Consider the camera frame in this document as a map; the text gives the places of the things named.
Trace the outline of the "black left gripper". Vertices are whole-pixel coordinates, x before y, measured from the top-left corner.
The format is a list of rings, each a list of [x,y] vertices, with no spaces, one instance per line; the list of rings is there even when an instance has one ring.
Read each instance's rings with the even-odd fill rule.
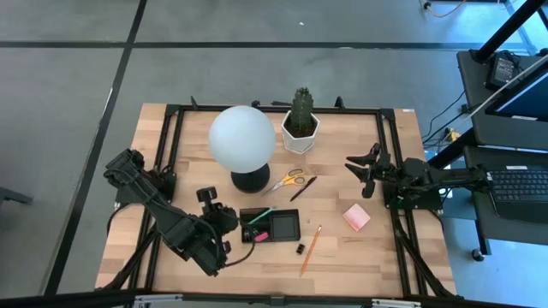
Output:
[[[214,240],[221,241],[222,238],[236,230],[240,229],[243,234],[252,234],[253,225],[247,222],[241,222],[233,208],[224,204],[209,204],[204,206],[204,230],[212,236]],[[253,243],[254,237],[244,237],[241,234],[230,239],[235,243]]]

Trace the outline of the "teal pencil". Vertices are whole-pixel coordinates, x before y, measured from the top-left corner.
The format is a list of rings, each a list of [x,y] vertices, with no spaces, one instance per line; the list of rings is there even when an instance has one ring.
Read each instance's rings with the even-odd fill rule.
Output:
[[[269,208],[267,209],[266,211],[264,211],[263,213],[259,214],[258,216],[256,216],[254,219],[252,219],[251,221],[249,221],[247,223],[247,225],[252,225],[254,223],[256,223],[257,221],[259,221],[262,217],[266,216],[267,214],[271,213],[273,210],[275,210],[276,207],[272,207],[272,208]]]

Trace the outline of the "yellow handled scissors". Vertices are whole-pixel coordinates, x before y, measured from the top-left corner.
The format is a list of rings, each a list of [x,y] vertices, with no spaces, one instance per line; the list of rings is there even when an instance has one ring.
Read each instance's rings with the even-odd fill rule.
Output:
[[[277,182],[273,187],[269,188],[267,191],[263,192],[262,195],[273,193],[277,189],[285,186],[295,185],[295,186],[304,186],[306,179],[304,177],[305,171],[302,168],[293,168],[287,172],[287,174]]]

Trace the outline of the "dark pen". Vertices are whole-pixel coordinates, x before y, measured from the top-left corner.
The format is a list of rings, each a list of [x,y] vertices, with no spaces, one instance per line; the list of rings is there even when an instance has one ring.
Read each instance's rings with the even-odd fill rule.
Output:
[[[298,198],[309,186],[311,186],[318,176],[314,176],[308,180],[308,182],[289,200],[289,202],[293,202],[296,198]]]

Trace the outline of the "orange pencil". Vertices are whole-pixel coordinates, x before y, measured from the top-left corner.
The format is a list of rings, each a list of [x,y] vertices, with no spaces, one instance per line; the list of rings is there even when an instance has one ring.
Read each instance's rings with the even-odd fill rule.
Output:
[[[306,272],[306,269],[307,269],[307,266],[308,266],[308,263],[310,262],[310,259],[312,257],[312,254],[313,254],[313,250],[317,244],[317,241],[318,241],[318,238],[319,238],[319,235],[321,233],[321,230],[322,230],[322,226],[319,225],[318,226],[318,229],[313,237],[313,241],[311,243],[311,245],[309,246],[309,249],[308,249],[308,252],[307,252],[307,255],[306,255],[306,258],[304,260],[304,263],[303,265],[301,266],[301,272],[300,272],[300,277],[303,277],[303,275],[305,274]]]

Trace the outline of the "black mesh desk organizer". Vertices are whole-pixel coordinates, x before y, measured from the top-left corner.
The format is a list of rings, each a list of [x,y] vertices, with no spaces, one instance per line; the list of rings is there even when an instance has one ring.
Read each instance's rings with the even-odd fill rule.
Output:
[[[241,209],[241,222],[249,222],[267,209],[269,208]],[[255,237],[263,232],[269,234],[267,240],[262,242],[255,241],[256,243],[288,242],[299,241],[301,239],[300,217],[297,209],[273,210],[252,225],[253,233],[250,236]]]

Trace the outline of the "pink sticky note pad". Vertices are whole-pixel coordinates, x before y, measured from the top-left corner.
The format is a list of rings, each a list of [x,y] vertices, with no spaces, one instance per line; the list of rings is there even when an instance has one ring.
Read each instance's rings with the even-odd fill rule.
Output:
[[[342,214],[342,218],[356,232],[360,231],[371,220],[369,214],[359,204],[353,204]]]

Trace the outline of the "white hexagonal planter pot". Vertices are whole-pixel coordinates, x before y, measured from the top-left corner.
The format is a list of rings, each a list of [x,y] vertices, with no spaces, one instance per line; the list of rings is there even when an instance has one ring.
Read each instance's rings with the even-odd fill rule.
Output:
[[[291,112],[288,111],[286,116],[283,118],[281,125],[282,134],[283,134],[283,143],[287,151],[293,152],[294,154],[302,155],[309,151],[314,146],[314,141],[318,134],[320,127],[320,120],[316,117],[315,114],[311,114],[313,119],[313,132],[311,135],[306,137],[296,138],[291,132],[286,128],[286,124],[290,120]]]

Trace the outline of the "green cactus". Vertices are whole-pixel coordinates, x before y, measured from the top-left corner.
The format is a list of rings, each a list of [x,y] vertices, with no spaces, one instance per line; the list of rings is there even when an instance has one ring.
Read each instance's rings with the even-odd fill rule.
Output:
[[[292,134],[297,137],[309,136],[313,131],[313,96],[306,87],[298,88],[292,101],[290,126]]]

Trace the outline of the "black keyboard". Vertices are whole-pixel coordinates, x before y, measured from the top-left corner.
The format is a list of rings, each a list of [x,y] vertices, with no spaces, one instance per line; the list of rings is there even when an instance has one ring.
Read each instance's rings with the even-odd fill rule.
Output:
[[[486,176],[490,193],[498,202],[548,202],[548,170],[492,170]]]

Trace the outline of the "black power brick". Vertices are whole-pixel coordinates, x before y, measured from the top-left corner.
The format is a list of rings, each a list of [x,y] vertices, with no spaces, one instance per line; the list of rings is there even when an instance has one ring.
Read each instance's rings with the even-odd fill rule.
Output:
[[[497,90],[508,84],[521,70],[521,57],[509,50],[496,53],[490,62],[485,87]]]

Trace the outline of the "black computer monitor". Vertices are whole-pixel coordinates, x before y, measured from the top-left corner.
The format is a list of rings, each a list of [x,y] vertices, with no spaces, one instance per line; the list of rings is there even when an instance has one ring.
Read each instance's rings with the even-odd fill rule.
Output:
[[[486,114],[548,122],[548,60],[493,100]]]

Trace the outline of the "black rig crossbar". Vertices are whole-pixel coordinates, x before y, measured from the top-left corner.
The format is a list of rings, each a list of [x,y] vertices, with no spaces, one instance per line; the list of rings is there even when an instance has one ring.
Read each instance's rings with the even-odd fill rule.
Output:
[[[286,305],[359,305],[369,308],[531,308],[457,297],[409,295],[402,298],[331,297],[297,295],[250,295],[220,293],[157,293],[146,289],[106,290],[0,299],[0,308],[111,308],[119,305],[144,305],[159,302],[227,302]]]

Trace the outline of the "black diagonal pole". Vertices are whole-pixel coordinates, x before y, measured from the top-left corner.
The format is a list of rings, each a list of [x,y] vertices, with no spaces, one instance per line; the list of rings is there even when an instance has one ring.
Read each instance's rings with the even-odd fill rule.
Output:
[[[526,0],[478,50],[470,50],[474,61],[486,62],[492,54],[517,31],[548,0]]]

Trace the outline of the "black aluminium table frame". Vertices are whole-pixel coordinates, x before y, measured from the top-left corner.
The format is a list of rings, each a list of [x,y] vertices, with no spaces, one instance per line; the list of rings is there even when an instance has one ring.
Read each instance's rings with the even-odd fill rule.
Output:
[[[198,213],[196,191],[215,187],[221,202],[236,210],[276,207],[297,209],[301,244],[294,242],[235,243],[240,235],[227,236],[232,250],[229,261],[252,255],[240,264],[206,275],[193,261],[177,257],[167,246],[146,252],[137,275],[137,286],[150,285],[160,293],[220,293],[250,295],[297,295],[331,297],[402,297],[402,280],[397,262],[396,241],[390,211],[384,205],[383,190],[377,187],[370,199],[361,196],[362,184],[344,166],[346,157],[362,156],[373,144],[385,141],[390,153],[423,157],[416,115],[412,110],[317,108],[320,120],[314,146],[305,154],[287,151],[282,141],[270,160],[271,181],[277,182],[295,167],[301,167],[316,181],[293,202],[300,190],[287,186],[262,195],[238,191],[229,172],[215,162],[208,145],[209,129],[220,113],[218,105],[183,105],[172,117],[181,124],[176,141],[174,170],[177,175],[174,206]],[[343,213],[359,204],[371,220],[358,232],[343,219]],[[301,266],[309,246],[322,226],[317,244],[303,277]]]

